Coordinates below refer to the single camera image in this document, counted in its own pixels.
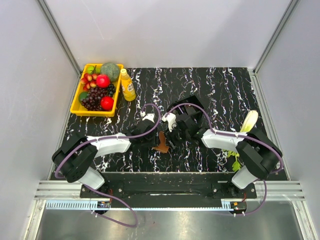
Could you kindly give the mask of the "brown leather card holder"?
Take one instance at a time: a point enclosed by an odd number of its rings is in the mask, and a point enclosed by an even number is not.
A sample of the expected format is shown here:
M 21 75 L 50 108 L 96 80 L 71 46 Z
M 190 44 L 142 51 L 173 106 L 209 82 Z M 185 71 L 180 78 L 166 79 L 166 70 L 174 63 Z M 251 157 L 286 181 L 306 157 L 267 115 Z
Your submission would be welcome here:
M 166 144 L 166 137 L 163 131 L 159 131 L 154 140 L 154 146 L 152 147 L 155 151 L 166 154 L 169 151 L 169 147 Z

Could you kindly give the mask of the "black plastic card box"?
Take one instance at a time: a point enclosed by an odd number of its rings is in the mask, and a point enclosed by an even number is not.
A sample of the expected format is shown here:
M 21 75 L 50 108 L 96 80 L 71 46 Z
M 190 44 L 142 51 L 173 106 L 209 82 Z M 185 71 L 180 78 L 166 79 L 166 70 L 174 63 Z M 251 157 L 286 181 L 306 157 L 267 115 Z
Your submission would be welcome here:
M 183 113 L 187 113 L 195 122 L 198 122 L 202 119 L 203 112 L 199 108 L 191 105 L 194 104 L 204 109 L 204 106 L 202 105 L 202 103 L 196 95 L 190 95 L 182 100 L 175 101 L 174 103 L 169 105 L 169 107 L 167 108 L 167 112 L 169 112 L 173 107 L 182 103 L 186 103 L 186 105 L 181 105 L 175 110 L 173 110 L 173 114 L 181 115 Z

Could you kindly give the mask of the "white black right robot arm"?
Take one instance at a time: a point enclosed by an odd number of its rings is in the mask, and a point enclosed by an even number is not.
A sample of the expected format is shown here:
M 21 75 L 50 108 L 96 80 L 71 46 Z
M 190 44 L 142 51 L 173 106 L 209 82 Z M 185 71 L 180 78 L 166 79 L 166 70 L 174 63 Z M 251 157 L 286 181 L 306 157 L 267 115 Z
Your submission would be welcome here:
M 198 120 L 187 113 L 165 114 L 162 121 L 167 123 L 167 139 L 171 145 L 182 139 L 198 141 L 208 149 L 221 149 L 228 155 L 235 155 L 242 165 L 227 186 L 228 194 L 239 198 L 246 187 L 255 180 L 266 180 L 270 174 L 283 168 L 282 152 L 260 130 L 255 128 L 258 112 L 251 110 L 246 115 L 239 132 L 201 127 Z

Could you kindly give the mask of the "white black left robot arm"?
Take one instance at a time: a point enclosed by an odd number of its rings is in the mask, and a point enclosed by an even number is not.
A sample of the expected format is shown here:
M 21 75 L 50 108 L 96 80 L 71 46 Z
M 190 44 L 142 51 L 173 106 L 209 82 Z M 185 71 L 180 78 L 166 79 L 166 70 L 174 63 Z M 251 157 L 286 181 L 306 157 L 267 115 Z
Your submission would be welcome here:
M 129 132 L 109 135 L 101 140 L 98 136 L 85 136 L 77 133 L 52 155 L 52 162 L 57 167 L 56 172 L 69 183 L 80 182 L 89 186 L 91 192 L 98 198 L 107 195 L 109 186 L 102 174 L 91 167 L 93 159 L 103 155 L 125 153 L 131 146 L 137 144 L 153 144 L 150 140 L 158 136 L 154 129 L 155 114 L 143 113 L 142 120 Z

